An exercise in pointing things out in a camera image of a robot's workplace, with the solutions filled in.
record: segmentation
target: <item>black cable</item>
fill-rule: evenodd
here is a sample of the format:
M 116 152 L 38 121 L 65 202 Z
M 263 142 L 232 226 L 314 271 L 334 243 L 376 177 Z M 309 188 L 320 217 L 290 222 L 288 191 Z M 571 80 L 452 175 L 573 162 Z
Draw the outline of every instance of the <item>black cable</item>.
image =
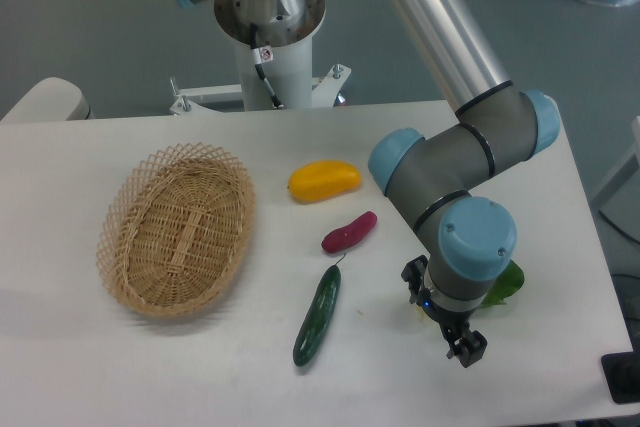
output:
M 611 274 L 611 277 L 626 277 L 627 279 L 640 280 L 640 276 L 632 274 Z
M 254 23 L 251 23 L 250 25 L 251 28 L 251 43 L 250 43 L 250 47 L 251 50 L 255 50 L 258 48 L 258 26 Z M 255 63 L 255 68 L 256 68 L 256 72 L 258 73 L 258 77 L 260 77 L 260 80 L 262 80 L 262 82 L 264 83 L 265 87 L 267 88 L 267 92 L 269 93 L 269 97 L 271 97 L 271 102 L 273 102 L 273 107 L 276 109 L 282 109 L 284 107 L 284 104 L 280 101 L 280 99 L 278 98 L 278 96 L 276 95 L 275 91 L 273 90 L 273 87 L 271 86 L 271 82 L 269 82 L 269 79 L 267 79 L 266 74 L 264 73 L 264 69 L 262 68 L 262 64 L 260 63 Z
M 599 210 L 598 214 L 600 214 L 600 217 L 602 217 L 602 220 L 604 220 L 609 227 L 611 227 L 613 230 L 619 233 L 622 237 L 627 239 L 629 242 L 632 242 L 636 245 L 640 245 L 640 240 L 636 239 L 635 237 L 632 237 L 631 235 L 627 234 L 624 230 L 622 230 L 620 227 L 618 227 L 609 217 L 606 216 L 604 212 L 602 212 L 602 210 Z

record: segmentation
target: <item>green cucumber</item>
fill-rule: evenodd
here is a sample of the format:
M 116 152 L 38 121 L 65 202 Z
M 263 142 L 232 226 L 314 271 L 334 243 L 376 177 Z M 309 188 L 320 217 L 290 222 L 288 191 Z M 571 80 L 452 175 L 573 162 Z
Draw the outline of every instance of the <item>green cucumber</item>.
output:
M 293 346 L 293 362 L 298 367 L 306 365 L 322 344 L 338 299 L 340 277 L 340 269 L 337 265 L 332 265 L 320 279 L 316 295 Z

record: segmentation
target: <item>wicker basket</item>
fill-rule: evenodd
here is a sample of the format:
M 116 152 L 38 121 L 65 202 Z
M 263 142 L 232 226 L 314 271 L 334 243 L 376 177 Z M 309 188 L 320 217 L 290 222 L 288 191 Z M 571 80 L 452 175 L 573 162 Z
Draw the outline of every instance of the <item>wicker basket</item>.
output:
M 236 272 L 254 207 L 249 173 L 223 149 L 187 144 L 151 155 L 109 207 L 98 245 L 106 289 L 152 316 L 203 307 Z

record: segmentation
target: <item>red sweet potato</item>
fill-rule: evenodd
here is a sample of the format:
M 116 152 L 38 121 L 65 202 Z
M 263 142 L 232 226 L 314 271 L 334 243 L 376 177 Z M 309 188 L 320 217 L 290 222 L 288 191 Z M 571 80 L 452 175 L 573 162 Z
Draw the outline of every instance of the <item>red sweet potato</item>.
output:
M 347 250 L 364 239 L 376 225 L 378 217 L 373 212 L 365 212 L 349 225 L 329 232 L 322 241 L 322 248 L 329 254 Z

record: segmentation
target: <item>yellow toy vegetable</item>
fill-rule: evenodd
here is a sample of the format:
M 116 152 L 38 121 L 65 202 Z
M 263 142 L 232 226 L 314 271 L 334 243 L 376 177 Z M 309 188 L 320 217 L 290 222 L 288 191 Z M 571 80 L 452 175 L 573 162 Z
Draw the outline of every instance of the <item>yellow toy vegetable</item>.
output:
M 340 160 L 319 160 L 299 168 L 289 177 L 289 192 L 300 202 L 319 202 L 358 188 L 360 172 Z

